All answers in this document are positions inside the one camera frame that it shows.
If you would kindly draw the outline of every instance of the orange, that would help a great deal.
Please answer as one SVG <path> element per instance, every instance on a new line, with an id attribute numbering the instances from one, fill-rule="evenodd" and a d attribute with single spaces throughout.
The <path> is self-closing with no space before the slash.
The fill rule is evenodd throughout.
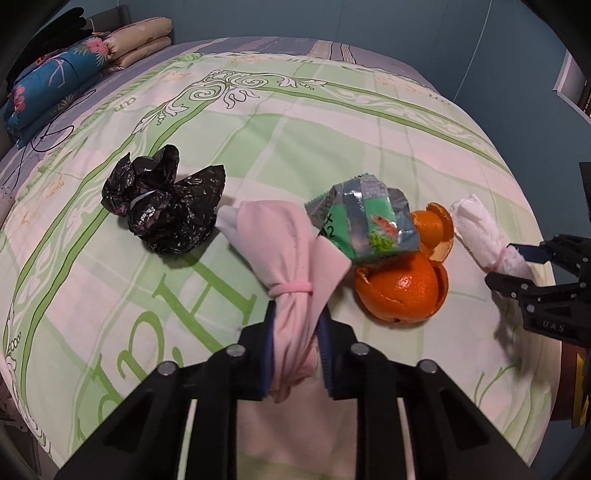
<path id="1" fill-rule="evenodd" d="M 425 210 L 416 210 L 410 215 L 425 247 L 421 247 L 421 251 L 430 252 L 431 260 L 443 262 L 453 246 L 452 216 L 438 203 L 429 203 Z"/>
<path id="2" fill-rule="evenodd" d="M 376 267 L 357 267 L 355 289 L 363 305 L 380 320 L 417 322 L 443 305 L 447 273 L 440 262 L 420 252 L 409 253 Z"/>

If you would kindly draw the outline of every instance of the white paper towel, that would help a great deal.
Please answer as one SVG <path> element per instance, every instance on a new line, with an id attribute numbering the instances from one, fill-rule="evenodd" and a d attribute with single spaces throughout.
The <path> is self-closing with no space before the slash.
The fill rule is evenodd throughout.
<path id="1" fill-rule="evenodd" d="M 534 280 L 525 258 L 514 248 L 476 195 L 458 200 L 450 207 L 456 235 L 484 271 L 496 271 Z"/>

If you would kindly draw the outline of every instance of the screw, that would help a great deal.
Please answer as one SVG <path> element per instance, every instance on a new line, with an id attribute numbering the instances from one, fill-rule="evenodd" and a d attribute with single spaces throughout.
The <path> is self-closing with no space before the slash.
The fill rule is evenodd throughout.
<path id="1" fill-rule="evenodd" d="M 365 356 L 369 353 L 369 345 L 362 342 L 354 343 L 351 345 L 351 353 L 357 356 Z"/>
<path id="2" fill-rule="evenodd" d="M 226 348 L 226 353 L 234 358 L 239 358 L 246 353 L 246 348 L 240 343 L 234 343 Z"/>
<path id="3" fill-rule="evenodd" d="M 165 377 L 172 375 L 177 369 L 177 364 L 171 361 L 162 362 L 158 366 L 158 373 Z"/>
<path id="4" fill-rule="evenodd" d="M 433 360 L 421 360 L 418 367 L 428 374 L 433 374 L 437 371 L 437 364 Z"/>

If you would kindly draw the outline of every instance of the bed sheet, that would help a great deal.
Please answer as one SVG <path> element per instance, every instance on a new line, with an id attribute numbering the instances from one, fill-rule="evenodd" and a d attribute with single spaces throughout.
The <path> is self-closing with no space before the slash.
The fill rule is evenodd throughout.
<path id="1" fill-rule="evenodd" d="M 261 321 L 267 305 L 222 235 L 160 258 L 102 209 L 102 185 L 127 152 L 175 144 L 181 175 L 223 164 L 229 205 L 302 204 L 363 172 L 401 189 L 412 209 L 476 193 L 512 242 L 541 240 L 521 189 L 474 121 L 434 90 L 383 70 L 189 50 L 73 125 L 29 176 L 0 233 L 0 290 L 12 292 L 0 298 L 0 371 L 58 465 L 159 362 L 203 361 Z M 448 298 L 425 324 L 377 325 L 350 278 L 329 302 L 333 317 L 393 360 L 436 360 L 531 462 L 556 396 L 560 344 L 523 331 L 514 303 L 495 303 L 460 242 L 445 265 Z M 553 282 L 548 266 L 536 275 Z M 332 403 L 318 379 L 279 405 L 241 403 L 240 477 L 352 478 L 355 417 L 355 405 Z"/>
<path id="2" fill-rule="evenodd" d="M 384 55 L 339 42 L 291 37 L 230 37 L 173 45 L 133 64 L 122 72 L 108 76 L 95 86 L 90 94 L 85 95 L 82 100 L 75 103 L 74 107 L 60 115 L 49 128 L 44 128 L 36 138 L 29 142 L 26 148 L 18 150 L 13 147 L 8 151 L 0 160 L 0 185 L 6 184 L 14 190 L 19 189 L 45 154 L 63 140 L 64 132 L 66 135 L 71 132 L 70 125 L 81 114 L 93 106 L 99 105 L 104 98 L 131 79 L 142 75 L 162 61 L 188 51 L 201 53 L 257 51 L 260 53 L 307 55 L 312 58 L 344 61 L 381 69 L 408 77 L 435 90 L 433 85 L 411 66 Z"/>

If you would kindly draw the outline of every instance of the pink hair tie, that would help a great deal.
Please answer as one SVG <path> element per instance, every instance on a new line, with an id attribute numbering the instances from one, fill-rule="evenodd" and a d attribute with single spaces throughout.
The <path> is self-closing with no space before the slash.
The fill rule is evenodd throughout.
<path id="1" fill-rule="evenodd" d="M 312 293 L 312 283 L 305 280 L 295 280 L 279 283 L 269 290 L 270 297 L 278 297 L 284 293 Z"/>
<path id="2" fill-rule="evenodd" d="M 499 252 L 499 256 L 496 258 L 496 262 L 492 264 L 492 267 L 489 269 L 489 271 L 496 272 L 496 269 L 499 268 L 499 266 L 501 265 L 501 262 L 505 258 L 505 254 L 507 253 L 507 250 L 509 250 L 509 247 L 505 247 L 504 249 L 502 249 Z"/>

